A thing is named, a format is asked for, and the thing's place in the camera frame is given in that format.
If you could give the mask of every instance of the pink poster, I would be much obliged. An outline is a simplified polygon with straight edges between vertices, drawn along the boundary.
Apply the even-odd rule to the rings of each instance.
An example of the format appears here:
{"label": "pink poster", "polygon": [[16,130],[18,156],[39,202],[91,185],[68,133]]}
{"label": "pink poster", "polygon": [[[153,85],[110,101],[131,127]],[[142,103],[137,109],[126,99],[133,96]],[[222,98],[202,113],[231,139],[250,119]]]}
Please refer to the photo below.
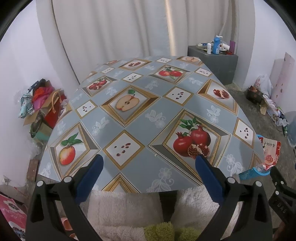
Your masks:
{"label": "pink poster", "polygon": [[0,211],[19,238],[25,240],[27,215],[15,201],[0,194]]}
{"label": "pink poster", "polygon": [[291,78],[292,70],[294,68],[295,60],[291,55],[285,53],[283,67],[281,69],[281,73],[279,75],[279,79],[274,86],[274,89],[271,94],[271,99],[279,105],[281,102],[281,98],[284,94],[285,88],[288,85],[288,81]]}

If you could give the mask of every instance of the pink package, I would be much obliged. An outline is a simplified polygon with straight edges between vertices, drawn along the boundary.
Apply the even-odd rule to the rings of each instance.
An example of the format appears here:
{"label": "pink package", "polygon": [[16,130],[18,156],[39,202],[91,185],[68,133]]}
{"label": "pink package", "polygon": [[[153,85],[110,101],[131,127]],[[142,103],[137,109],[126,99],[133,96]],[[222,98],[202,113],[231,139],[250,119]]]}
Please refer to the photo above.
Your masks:
{"label": "pink package", "polygon": [[37,100],[35,100],[33,102],[33,107],[34,107],[34,110],[39,110],[42,105],[44,104],[44,102],[46,101],[46,99],[48,98],[49,95],[43,95],[41,96],[40,98],[38,98]]}

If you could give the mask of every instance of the table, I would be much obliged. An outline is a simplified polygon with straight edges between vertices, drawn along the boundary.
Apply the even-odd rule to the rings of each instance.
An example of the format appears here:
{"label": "table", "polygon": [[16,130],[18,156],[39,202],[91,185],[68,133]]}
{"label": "table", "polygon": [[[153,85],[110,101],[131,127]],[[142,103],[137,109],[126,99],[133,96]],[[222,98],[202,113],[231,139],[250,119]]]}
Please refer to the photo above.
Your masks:
{"label": "table", "polygon": [[198,49],[196,46],[188,46],[188,55],[200,58],[222,84],[229,85],[232,83],[239,58],[237,55],[207,54],[206,51]]}
{"label": "table", "polygon": [[94,189],[160,192],[201,185],[203,154],[226,177],[264,159],[238,104],[199,58],[151,56],[98,65],[55,126],[39,174],[60,181],[95,154]]}

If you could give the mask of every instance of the red bag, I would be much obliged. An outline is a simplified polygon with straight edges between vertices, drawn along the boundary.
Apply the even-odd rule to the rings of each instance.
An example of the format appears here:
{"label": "red bag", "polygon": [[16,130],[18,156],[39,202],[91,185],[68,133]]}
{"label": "red bag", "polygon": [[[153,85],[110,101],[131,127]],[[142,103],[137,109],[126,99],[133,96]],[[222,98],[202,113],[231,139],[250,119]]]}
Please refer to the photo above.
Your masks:
{"label": "red bag", "polygon": [[[59,95],[59,97],[55,100],[54,103],[55,95]],[[50,108],[47,115],[44,117],[45,122],[52,129],[54,128],[54,126],[57,123],[57,120],[59,119],[61,103],[64,99],[66,99],[65,95],[61,95],[59,91],[54,92],[54,94],[52,95],[52,107]]]}

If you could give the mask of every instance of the sliced apple illustration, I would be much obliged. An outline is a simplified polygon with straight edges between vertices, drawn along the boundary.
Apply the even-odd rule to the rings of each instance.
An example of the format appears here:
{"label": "sliced apple illustration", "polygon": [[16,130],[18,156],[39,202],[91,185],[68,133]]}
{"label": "sliced apple illustration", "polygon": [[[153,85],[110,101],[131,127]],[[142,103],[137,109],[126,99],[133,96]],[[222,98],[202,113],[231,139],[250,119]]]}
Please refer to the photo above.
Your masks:
{"label": "sliced apple illustration", "polygon": [[77,135],[78,132],[70,136],[68,140],[63,140],[61,142],[61,145],[65,146],[59,153],[59,161],[62,165],[68,165],[74,160],[76,153],[73,145],[83,143],[82,140],[75,139]]}
{"label": "sliced apple illustration", "polygon": [[134,90],[130,89],[130,90],[128,90],[128,93],[129,93],[129,95],[125,95],[118,100],[118,102],[116,104],[116,109],[121,110],[121,111],[127,111],[127,110],[135,107],[140,102],[140,100],[135,97]]}

